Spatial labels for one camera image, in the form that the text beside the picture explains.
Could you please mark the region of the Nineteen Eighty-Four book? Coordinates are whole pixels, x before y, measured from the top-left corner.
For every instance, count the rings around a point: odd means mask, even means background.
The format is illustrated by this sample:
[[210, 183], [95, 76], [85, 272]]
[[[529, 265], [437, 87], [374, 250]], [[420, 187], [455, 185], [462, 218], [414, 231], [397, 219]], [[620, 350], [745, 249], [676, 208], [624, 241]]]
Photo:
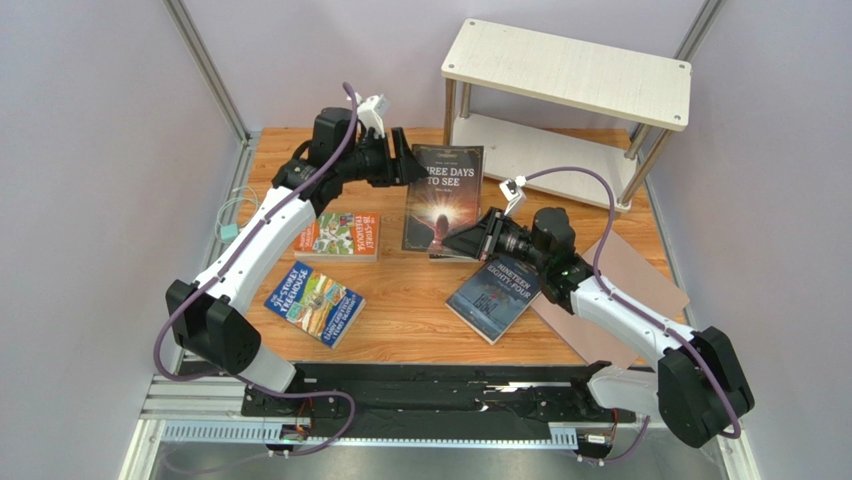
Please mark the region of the Nineteen Eighty-Four book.
[[502, 256], [487, 261], [447, 298], [445, 305], [494, 345], [539, 294], [535, 269]]

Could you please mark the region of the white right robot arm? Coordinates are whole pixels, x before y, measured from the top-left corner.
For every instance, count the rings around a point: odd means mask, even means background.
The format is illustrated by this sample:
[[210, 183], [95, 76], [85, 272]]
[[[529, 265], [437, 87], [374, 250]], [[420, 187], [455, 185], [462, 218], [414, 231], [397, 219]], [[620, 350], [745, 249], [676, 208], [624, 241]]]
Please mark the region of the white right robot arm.
[[577, 253], [575, 239], [560, 207], [538, 210], [529, 227], [490, 208], [443, 244], [461, 256], [533, 268], [550, 303], [605, 329], [647, 362], [648, 371], [604, 365], [593, 373], [587, 389], [600, 407], [657, 416], [693, 448], [716, 436], [739, 438], [755, 399], [729, 337], [715, 327], [692, 329], [633, 299]]

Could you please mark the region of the Three Days to See book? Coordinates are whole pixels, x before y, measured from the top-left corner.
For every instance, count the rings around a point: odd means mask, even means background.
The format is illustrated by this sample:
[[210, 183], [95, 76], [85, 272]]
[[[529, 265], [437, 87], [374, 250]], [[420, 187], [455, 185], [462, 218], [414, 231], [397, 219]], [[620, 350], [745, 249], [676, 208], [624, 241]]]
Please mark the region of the Three Days to See book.
[[467, 262], [443, 242], [480, 218], [484, 148], [416, 144], [413, 153], [428, 176], [408, 186], [402, 249], [433, 262]]

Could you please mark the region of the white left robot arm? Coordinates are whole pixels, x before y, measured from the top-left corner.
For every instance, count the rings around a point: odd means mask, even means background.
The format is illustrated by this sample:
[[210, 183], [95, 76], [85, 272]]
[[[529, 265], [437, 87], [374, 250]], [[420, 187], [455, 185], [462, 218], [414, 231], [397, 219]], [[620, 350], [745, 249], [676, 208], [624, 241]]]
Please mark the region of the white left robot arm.
[[263, 392], [285, 393], [296, 367], [263, 344], [245, 315], [284, 251], [348, 182], [404, 186], [426, 177], [402, 128], [386, 130], [379, 96], [351, 108], [329, 107], [271, 182], [263, 202], [225, 252], [195, 280], [166, 291], [170, 317], [159, 333]]

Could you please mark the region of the orange treehouse book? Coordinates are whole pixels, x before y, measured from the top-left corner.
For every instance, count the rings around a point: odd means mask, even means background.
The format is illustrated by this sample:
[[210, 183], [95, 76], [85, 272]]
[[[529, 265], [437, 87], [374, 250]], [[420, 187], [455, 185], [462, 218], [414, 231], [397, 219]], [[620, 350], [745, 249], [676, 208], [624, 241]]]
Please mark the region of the orange treehouse book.
[[293, 244], [297, 259], [375, 262], [379, 256], [381, 218], [373, 212], [321, 214]]

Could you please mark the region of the blue 91-storey treehouse book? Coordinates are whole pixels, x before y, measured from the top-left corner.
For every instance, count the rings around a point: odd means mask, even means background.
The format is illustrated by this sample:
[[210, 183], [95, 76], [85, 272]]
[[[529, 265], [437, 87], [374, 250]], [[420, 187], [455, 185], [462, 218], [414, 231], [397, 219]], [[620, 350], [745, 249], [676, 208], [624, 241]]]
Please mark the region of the blue 91-storey treehouse book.
[[336, 349], [366, 306], [359, 293], [296, 261], [264, 307], [329, 349]]

